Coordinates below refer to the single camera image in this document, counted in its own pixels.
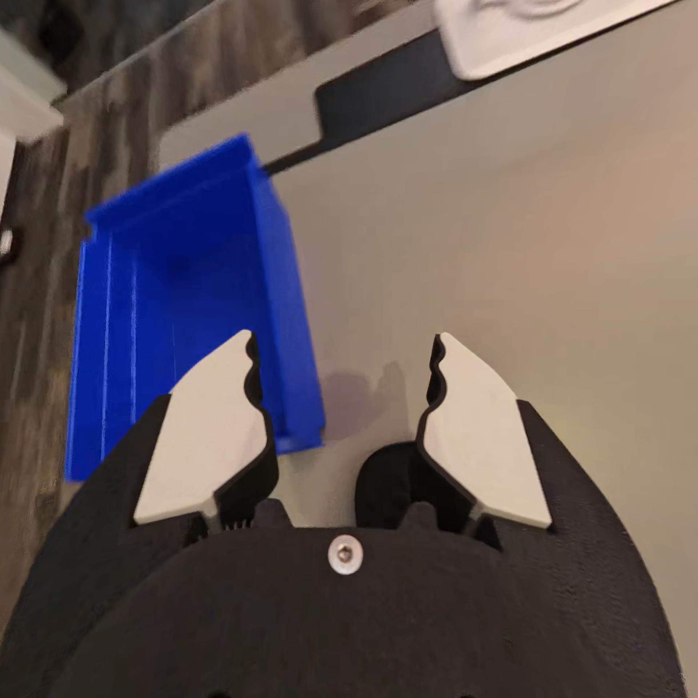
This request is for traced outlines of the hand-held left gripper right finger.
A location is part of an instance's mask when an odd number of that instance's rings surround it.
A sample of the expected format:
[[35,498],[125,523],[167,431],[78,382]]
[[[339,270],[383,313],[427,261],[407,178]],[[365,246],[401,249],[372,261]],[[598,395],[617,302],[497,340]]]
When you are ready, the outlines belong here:
[[549,528],[551,512],[516,394],[450,333],[435,335],[429,368],[417,451],[468,502],[467,528],[484,517]]

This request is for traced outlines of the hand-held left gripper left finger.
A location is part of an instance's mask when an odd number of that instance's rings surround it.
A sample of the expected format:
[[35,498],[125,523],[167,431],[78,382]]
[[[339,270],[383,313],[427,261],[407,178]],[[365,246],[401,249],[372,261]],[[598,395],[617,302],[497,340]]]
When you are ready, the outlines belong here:
[[251,521],[278,482],[255,334],[236,333],[197,362],[169,397],[135,523],[188,514],[210,526]]

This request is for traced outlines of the blue plastic bin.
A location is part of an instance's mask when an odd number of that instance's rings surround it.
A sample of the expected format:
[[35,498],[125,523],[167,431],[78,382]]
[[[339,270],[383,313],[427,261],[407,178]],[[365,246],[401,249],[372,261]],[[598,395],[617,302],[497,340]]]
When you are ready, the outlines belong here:
[[241,133],[85,214],[64,475],[88,479],[156,397],[242,329],[280,455],[322,446],[292,227]]

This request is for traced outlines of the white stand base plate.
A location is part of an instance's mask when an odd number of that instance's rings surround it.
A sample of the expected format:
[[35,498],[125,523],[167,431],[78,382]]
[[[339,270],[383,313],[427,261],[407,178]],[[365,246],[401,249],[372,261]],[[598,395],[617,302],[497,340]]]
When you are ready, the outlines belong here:
[[435,1],[451,72],[476,81],[656,11],[671,1]]

